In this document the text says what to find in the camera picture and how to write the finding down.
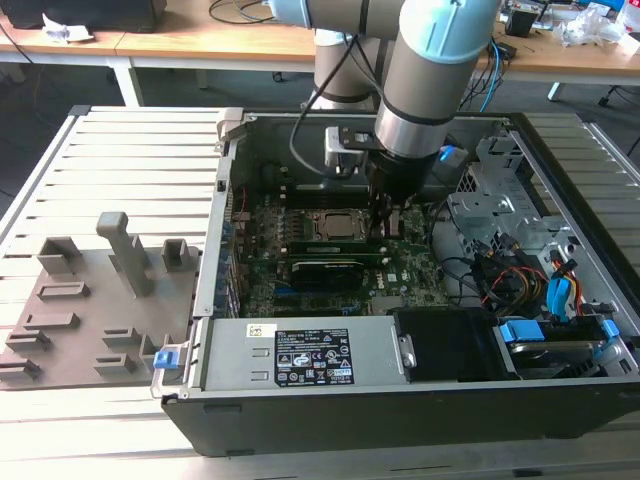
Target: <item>metal bracket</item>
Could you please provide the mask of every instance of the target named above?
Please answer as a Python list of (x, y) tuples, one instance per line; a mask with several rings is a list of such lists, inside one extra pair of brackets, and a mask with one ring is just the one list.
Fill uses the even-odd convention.
[(220, 120), (216, 124), (218, 139), (228, 142), (244, 133), (244, 110), (242, 108), (224, 108), (219, 113)]

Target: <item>sticker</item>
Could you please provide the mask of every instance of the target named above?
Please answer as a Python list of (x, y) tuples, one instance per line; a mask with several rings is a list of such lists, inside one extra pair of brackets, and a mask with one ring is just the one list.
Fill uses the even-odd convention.
[(247, 338), (273, 338), (278, 325), (275, 323), (249, 323), (247, 324)]
[(276, 350), (274, 381), (279, 387), (355, 383), (349, 331), (346, 328), (280, 330), (274, 334)]

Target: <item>blue tab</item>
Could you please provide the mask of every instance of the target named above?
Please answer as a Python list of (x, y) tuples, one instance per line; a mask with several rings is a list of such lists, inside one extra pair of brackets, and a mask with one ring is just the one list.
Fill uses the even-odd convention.
[(547, 308), (560, 318), (561, 322), (568, 322), (565, 307), (571, 294), (571, 282), (566, 278), (552, 278), (547, 287)]
[(153, 368), (165, 370), (175, 370), (178, 368), (179, 355), (177, 352), (161, 350), (156, 352), (153, 358)]
[(441, 148), (440, 152), (442, 153), (440, 154), (440, 161), (446, 162), (447, 158), (449, 158), (455, 151), (456, 151), (456, 147), (453, 147), (451, 145)]
[(516, 337), (513, 336), (513, 333), (511, 333), (509, 325), (506, 323), (504, 325), (500, 325), (500, 333), (502, 333), (502, 338), (504, 338), (505, 343), (514, 342), (516, 339)]
[(618, 330), (618, 326), (611, 319), (607, 319), (602, 322), (602, 329), (604, 330), (604, 333), (606, 333), (607, 337), (609, 338), (617, 337), (618, 335), (620, 335), (620, 330)]
[(544, 333), (535, 320), (509, 320), (500, 326), (500, 332), (506, 343), (544, 341)]

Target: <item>blue cable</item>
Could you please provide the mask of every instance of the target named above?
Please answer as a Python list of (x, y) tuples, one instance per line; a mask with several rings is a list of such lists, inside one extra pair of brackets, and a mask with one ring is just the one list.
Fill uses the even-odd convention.
[(484, 99), (484, 103), (482, 104), (481, 112), (484, 112), (489, 102), (491, 102), (491, 98), (493, 98), (493, 94), (495, 93), (496, 88), (496, 80), (498, 79), (498, 72), (500, 71), (500, 50), (498, 50), (498, 46), (496, 42), (491, 39), (491, 46), (493, 47), (493, 51), (496, 55), (496, 69), (493, 72), (493, 78), (491, 79), (491, 86), (489, 87), (489, 93), (487, 93), (487, 97)]

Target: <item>power supply label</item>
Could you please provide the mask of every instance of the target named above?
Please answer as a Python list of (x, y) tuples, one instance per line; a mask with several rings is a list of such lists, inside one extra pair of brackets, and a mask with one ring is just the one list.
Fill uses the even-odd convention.
[(279, 387), (355, 383), (346, 328), (278, 330), (275, 343), (275, 382)]

